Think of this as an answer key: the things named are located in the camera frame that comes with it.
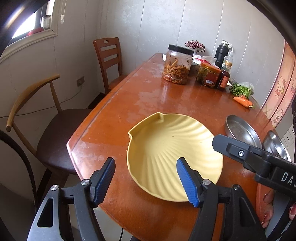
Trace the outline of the right hand with painted nails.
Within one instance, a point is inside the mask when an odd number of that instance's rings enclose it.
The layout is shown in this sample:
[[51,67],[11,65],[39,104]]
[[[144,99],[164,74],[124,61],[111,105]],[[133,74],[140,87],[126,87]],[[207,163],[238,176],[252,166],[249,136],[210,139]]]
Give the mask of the right hand with painted nails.
[[[270,190],[263,197],[263,202],[266,204],[265,209],[263,210],[263,219],[261,225],[263,228],[266,228],[269,224],[269,221],[273,217],[273,199],[274,199],[274,190]],[[290,220],[293,220],[296,214],[295,203],[289,208],[288,216]]]

